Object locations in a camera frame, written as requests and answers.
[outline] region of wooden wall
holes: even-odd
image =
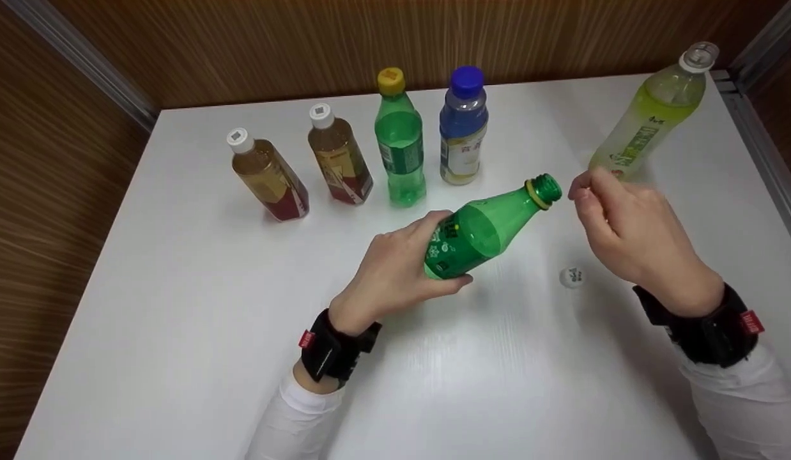
[[[791,172],[791,51],[756,82],[748,97]]]
[[[0,459],[24,434],[147,137],[0,2]]]
[[[785,0],[50,0],[156,107],[658,70],[690,44],[725,66]]]

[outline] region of green bottle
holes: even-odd
[[[424,256],[424,273],[453,279],[499,256],[536,212],[549,209],[561,195],[554,178],[542,174],[514,192],[466,203],[438,224]]]
[[[376,116],[376,139],[387,170],[390,204],[400,208],[413,206],[427,195],[421,116],[404,87],[401,69],[387,67],[378,73],[381,105]]]

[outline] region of bottle label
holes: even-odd
[[[278,154],[273,155],[270,165],[258,174],[239,175],[277,220],[300,218],[310,209],[307,190]]]
[[[391,174],[409,174],[424,165],[424,141],[419,136],[405,148],[394,148],[378,143],[384,169]]]
[[[654,137],[659,133],[659,131],[663,128],[665,120],[658,119],[655,116],[649,117],[647,120],[647,124],[640,126],[635,133],[634,137],[632,137],[629,144],[626,145],[626,148],[623,151],[614,154],[611,156],[611,162],[614,166],[621,166],[623,168],[629,167],[641,154],[643,154],[644,149],[646,146],[649,145],[650,142],[654,140]]]
[[[427,267],[440,279],[459,277],[487,260],[463,235],[457,213],[438,224],[424,256]]]
[[[259,174],[240,175],[245,185],[263,203],[273,204],[282,200],[290,188],[281,165],[273,161]]]
[[[486,125],[465,137],[442,136],[442,171],[456,176],[471,176],[480,168],[480,143],[486,135]]]
[[[372,189],[372,177],[355,141],[334,151],[316,151],[316,161],[338,201],[361,204]]]

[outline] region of bottle cap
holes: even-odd
[[[679,56],[679,66],[691,73],[704,73],[714,66],[719,47],[711,42],[694,43]]]
[[[577,289],[583,285],[585,277],[580,267],[567,267],[560,271],[560,283],[569,289]]]
[[[474,99],[484,87],[484,73],[475,65],[455,69],[449,88],[458,99]]]
[[[228,145],[234,153],[245,153],[253,148],[253,137],[247,133],[247,129],[236,128],[228,133]]]
[[[311,107],[311,123],[316,129],[327,129],[334,124],[334,112],[331,110],[330,105],[325,102],[320,102]]]
[[[541,174],[530,181],[535,195],[546,204],[544,207],[545,210],[551,206],[551,203],[560,200],[561,196],[563,196],[560,185],[558,185],[557,181],[549,174]]]
[[[406,84],[404,82],[404,72],[398,67],[387,67],[378,72],[378,92],[383,96],[396,96],[404,93]]]

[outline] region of white sleeve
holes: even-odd
[[[343,393],[310,393],[289,373],[262,414],[246,460],[317,460]]]
[[[723,460],[791,460],[791,382],[773,353],[757,344],[722,369],[694,364],[677,349],[694,405]]]

